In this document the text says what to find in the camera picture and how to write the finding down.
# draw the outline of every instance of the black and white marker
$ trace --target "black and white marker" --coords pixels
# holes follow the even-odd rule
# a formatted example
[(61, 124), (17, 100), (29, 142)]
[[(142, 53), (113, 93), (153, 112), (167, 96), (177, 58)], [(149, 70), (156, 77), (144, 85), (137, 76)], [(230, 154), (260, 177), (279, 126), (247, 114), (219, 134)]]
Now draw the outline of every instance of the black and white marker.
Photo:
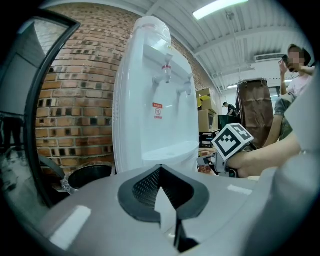
[(239, 123), (227, 124), (212, 143), (224, 161), (239, 152), (254, 137)]

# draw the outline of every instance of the black trash can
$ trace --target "black trash can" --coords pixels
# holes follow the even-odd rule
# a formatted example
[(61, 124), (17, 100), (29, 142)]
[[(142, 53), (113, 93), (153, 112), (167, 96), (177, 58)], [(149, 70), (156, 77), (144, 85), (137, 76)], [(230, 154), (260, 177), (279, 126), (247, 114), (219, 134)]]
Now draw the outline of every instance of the black trash can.
[(95, 164), (77, 169), (61, 181), (62, 188), (73, 194), (85, 185), (112, 175), (111, 164)]

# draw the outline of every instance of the air conditioner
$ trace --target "air conditioner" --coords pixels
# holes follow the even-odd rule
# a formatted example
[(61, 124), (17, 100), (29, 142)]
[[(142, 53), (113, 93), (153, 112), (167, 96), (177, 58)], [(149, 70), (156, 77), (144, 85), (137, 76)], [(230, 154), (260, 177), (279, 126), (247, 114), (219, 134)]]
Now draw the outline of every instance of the air conditioner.
[(280, 61), (285, 53), (271, 53), (254, 56), (254, 62)]

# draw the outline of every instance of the water spigot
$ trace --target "water spigot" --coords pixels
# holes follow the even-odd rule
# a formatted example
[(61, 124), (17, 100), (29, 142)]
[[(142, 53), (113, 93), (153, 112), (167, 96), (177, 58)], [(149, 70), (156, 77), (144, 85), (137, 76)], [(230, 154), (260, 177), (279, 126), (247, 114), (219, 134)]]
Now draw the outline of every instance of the water spigot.
[(187, 78), (188, 80), (184, 83), (183, 89), (178, 90), (178, 93), (179, 93), (179, 94), (186, 92), (186, 94), (187, 94), (188, 96), (191, 95), (191, 79), (192, 79), (193, 77), (194, 77), (194, 74), (193, 74), (193, 73), (190, 73), (190, 74), (188, 75), (188, 78)]
[(167, 53), (165, 56), (165, 65), (162, 66), (162, 75), (154, 76), (152, 78), (153, 85), (158, 86), (162, 80), (165, 81), (166, 84), (169, 84), (171, 81), (171, 66), (170, 62), (173, 58), (172, 54)]

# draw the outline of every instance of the pink shirt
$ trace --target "pink shirt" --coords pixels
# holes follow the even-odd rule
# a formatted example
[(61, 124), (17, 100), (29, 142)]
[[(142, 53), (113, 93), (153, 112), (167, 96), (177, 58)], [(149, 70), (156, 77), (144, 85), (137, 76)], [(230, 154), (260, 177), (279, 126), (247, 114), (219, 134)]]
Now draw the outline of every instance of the pink shirt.
[(297, 97), (300, 96), (307, 85), (312, 80), (312, 76), (308, 74), (304, 74), (303, 76), (298, 76), (297, 78), (293, 79), (290, 83), (287, 92), (291, 92)]

